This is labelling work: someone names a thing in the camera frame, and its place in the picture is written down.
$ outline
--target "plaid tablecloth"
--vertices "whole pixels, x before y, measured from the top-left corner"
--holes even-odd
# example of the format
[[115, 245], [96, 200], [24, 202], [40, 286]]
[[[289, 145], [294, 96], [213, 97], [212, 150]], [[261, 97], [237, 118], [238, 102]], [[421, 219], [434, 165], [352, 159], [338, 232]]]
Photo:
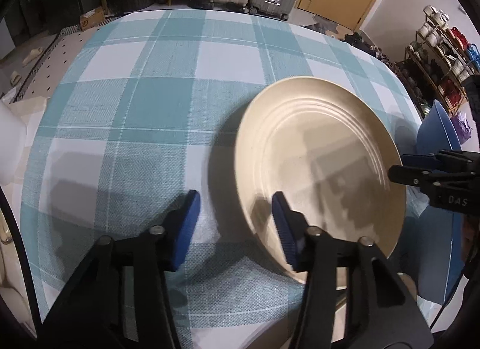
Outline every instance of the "plaid tablecloth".
[[99, 28], [56, 88], [25, 174], [20, 227], [42, 318], [99, 235], [136, 235], [194, 188], [200, 218], [168, 276], [183, 347], [279, 347], [302, 286], [249, 234], [233, 152], [248, 103], [298, 75], [355, 93], [412, 152], [421, 120], [402, 84], [346, 43], [221, 11], [139, 12]]

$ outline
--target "slipper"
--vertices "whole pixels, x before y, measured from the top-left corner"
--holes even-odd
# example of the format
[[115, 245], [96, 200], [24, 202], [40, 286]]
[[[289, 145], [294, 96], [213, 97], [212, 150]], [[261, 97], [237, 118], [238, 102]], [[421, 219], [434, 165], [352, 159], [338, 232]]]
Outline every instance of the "slipper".
[[29, 64], [31, 61], [34, 59], [38, 58], [40, 55], [42, 55], [43, 48], [33, 48], [30, 53], [25, 57], [25, 59], [22, 62], [22, 66], [25, 67], [27, 64]]
[[22, 79], [22, 76], [14, 71], [10, 76], [10, 84], [15, 86]]

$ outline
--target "beige plate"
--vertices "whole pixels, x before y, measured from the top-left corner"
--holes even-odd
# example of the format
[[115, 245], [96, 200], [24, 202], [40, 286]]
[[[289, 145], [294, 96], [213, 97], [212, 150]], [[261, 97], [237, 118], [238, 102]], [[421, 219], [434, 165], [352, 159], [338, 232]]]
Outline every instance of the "beige plate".
[[[400, 164], [380, 119], [346, 89], [313, 77], [287, 78], [265, 88], [241, 121], [235, 177], [243, 213], [268, 253], [299, 282], [305, 273], [285, 261], [271, 198], [283, 191], [291, 208], [333, 237], [370, 236], [393, 251], [405, 217], [405, 186], [387, 170]], [[337, 286], [346, 286], [339, 270]]]

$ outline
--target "blue gripper pad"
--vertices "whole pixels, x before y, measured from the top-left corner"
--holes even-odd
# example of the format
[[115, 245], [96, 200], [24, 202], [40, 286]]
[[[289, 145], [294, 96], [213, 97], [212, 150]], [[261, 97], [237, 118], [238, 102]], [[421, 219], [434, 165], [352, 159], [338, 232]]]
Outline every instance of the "blue gripper pad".
[[170, 247], [169, 270], [175, 272], [185, 260], [200, 214], [200, 193], [191, 189], [178, 210], [169, 212], [162, 226]]
[[403, 154], [401, 158], [404, 166], [435, 170], [442, 165], [442, 162], [436, 159], [434, 155]]
[[297, 271], [305, 248], [305, 230], [308, 227], [305, 216], [290, 209], [282, 192], [275, 192], [272, 197], [272, 215], [286, 261]]

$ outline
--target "cardboard box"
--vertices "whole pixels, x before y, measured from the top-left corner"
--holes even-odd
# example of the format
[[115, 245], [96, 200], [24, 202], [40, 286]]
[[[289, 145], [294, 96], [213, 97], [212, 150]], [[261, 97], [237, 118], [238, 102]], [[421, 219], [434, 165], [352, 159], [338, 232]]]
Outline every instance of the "cardboard box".
[[105, 20], [103, 9], [99, 6], [80, 16], [80, 29], [85, 31], [85, 29], [92, 28], [103, 20]]

